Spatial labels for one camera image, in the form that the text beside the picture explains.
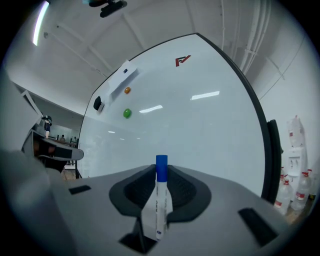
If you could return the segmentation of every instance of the pipe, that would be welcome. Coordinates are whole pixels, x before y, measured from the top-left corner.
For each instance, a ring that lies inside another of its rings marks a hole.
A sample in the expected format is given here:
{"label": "pipe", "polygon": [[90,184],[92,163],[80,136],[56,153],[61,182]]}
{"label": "pipe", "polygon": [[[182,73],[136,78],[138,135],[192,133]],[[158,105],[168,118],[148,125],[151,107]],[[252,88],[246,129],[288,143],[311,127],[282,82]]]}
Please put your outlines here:
{"label": "pipe", "polygon": [[236,1],[236,11],[237,11],[237,22],[235,24],[235,29],[234,29],[234,36],[233,36],[233,44],[231,48],[231,54],[230,57],[233,61],[235,61],[236,54],[237,54],[237,45],[239,41],[239,34],[240,34],[240,22],[241,22],[241,17],[240,17],[240,0]]}
{"label": "pipe", "polygon": [[[259,17],[260,17],[260,5],[261,5],[261,0],[254,1],[253,20],[252,20],[251,32],[249,35],[248,43],[246,45],[247,50],[251,50],[251,46],[256,36],[257,26],[258,26]],[[244,55],[240,65],[240,69],[242,70],[242,72],[244,70],[245,64],[247,63],[248,55],[249,53],[244,51]]]}
{"label": "pipe", "polygon": [[[265,26],[266,13],[267,13],[267,1],[263,0],[261,3],[261,6],[260,6],[260,14],[262,14],[262,15],[260,15],[260,17],[259,17],[258,27],[257,27],[257,31],[255,33],[255,38],[254,38],[255,40],[253,41],[252,48],[251,48],[254,53],[257,51],[257,46],[258,46],[259,40],[261,38],[261,34],[262,34],[264,26]],[[248,60],[245,63],[244,68],[243,68],[244,74],[246,74],[248,72],[248,69],[249,69],[249,66],[250,66],[250,63],[251,63],[253,56],[254,55],[252,55],[252,54],[250,54],[248,56]]]}
{"label": "pipe", "polygon": [[225,10],[224,10],[224,0],[221,0],[221,11],[222,11],[222,46],[221,50],[224,50],[225,45]]}
{"label": "pipe", "polygon": [[[269,25],[269,20],[270,20],[270,15],[271,15],[271,4],[272,2],[271,1],[268,1],[268,6],[267,6],[267,18],[266,18],[266,22],[264,23],[264,28],[263,28],[263,32],[262,32],[262,35],[260,37],[260,40],[259,40],[259,43],[257,45],[257,48],[256,50],[254,51],[255,53],[257,53],[260,49],[260,46],[264,40],[264,37],[265,37],[265,34],[266,34],[266,31],[267,31],[267,28],[268,28],[268,25]],[[254,62],[255,60],[255,55],[252,56],[252,59],[248,65],[248,68],[247,68],[247,71],[249,70],[250,66],[252,65],[252,63]]]}

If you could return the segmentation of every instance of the white bottle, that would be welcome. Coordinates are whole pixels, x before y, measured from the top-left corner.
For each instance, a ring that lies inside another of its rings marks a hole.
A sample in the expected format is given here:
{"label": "white bottle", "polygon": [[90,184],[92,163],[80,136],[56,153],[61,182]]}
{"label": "white bottle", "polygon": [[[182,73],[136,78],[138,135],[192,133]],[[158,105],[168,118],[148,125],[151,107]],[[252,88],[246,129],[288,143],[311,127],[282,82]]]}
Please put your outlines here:
{"label": "white bottle", "polygon": [[284,168],[281,167],[279,188],[280,188],[280,185],[284,183],[284,176],[285,176]]}
{"label": "white bottle", "polygon": [[274,203],[274,207],[282,215],[287,213],[292,193],[293,188],[289,185],[289,180],[286,179],[283,184],[280,184]]}
{"label": "white bottle", "polygon": [[301,147],[304,144],[305,136],[303,134],[302,124],[296,115],[293,119],[286,122],[289,139],[293,148]]}
{"label": "white bottle", "polygon": [[309,177],[312,180],[312,184],[310,188],[310,197],[314,199],[318,192],[318,187],[319,187],[318,169],[315,169],[314,171],[312,171],[311,169],[308,169],[308,172],[309,172]]}
{"label": "white bottle", "polygon": [[295,211],[300,211],[305,208],[312,181],[309,178],[308,172],[302,172],[302,176],[300,177],[298,188],[296,189],[294,200],[291,204],[291,208]]}

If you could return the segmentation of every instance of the ceiling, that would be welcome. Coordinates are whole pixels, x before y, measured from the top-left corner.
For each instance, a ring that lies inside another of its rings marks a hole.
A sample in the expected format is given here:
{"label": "ceiling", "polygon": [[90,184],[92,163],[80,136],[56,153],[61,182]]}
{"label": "ceiling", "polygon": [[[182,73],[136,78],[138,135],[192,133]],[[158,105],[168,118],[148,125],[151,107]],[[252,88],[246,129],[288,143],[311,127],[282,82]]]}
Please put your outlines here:
{"label": "ceiling", "polygon": [[[178,36],[200,33],[240,67],[255,15],[262,13],[265,1],[259,1],[261,6],[254,0],[127,2],[125,8],[100,18],[100,7],[92,8],[80,0],[53,0],[35,46],[32,38],[39,7],[8,51],[5,67],[10,79],[47,101],[84,115],[92,93],[125,60]],[[275,10],[278,13],[272,12],[275,18],[266,31],[274,38],[279,35],[275,28],[282,18],[281,11]],[[247,77],[254,84],[259,71],[255,65],[251,67]]]}

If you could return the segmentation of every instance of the white wall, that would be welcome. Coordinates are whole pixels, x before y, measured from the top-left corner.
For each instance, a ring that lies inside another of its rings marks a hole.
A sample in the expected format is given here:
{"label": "white wall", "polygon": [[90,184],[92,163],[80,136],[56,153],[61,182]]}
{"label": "white wall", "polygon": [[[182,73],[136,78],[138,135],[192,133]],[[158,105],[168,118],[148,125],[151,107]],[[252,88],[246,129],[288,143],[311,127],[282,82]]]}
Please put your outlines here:
{"label": "white wall", "polygon": [[305,132],[308,168],[320,173],[320,58],[310,39],[305,36],[284,78],[260,99],[266,119],[275,119],[281,146],[291,147],[286,122],[300,117]]}
{"label": "white wall", "polygon": [[41,118],[0,68],[0,148],[20,151],[30,129]]}
{"label": "white wall", "polygon": [[90,67],[85,67],[80,60],[63,46],[48,38],[52,51],[36,49],[37,46],[21,37],[19,42],[8,52],[5,68],[10,79],[17,85],[59,106],[84,115],[93,86],[104,79],[91,78]]}
{"label": "white wall", "polygon": [[283,79],[283,74],[295,58],[305,32],[296,19],[279,3],[273,1],[266,33],[253,64],[246,73],[258,98]]}
{"label": "white wall", "polygon": [[53,125],[59,125],[75,131],[80,131],[84,118],[82,115],[73,113],[34,95],[31,97],[44,116],[51,116]]}

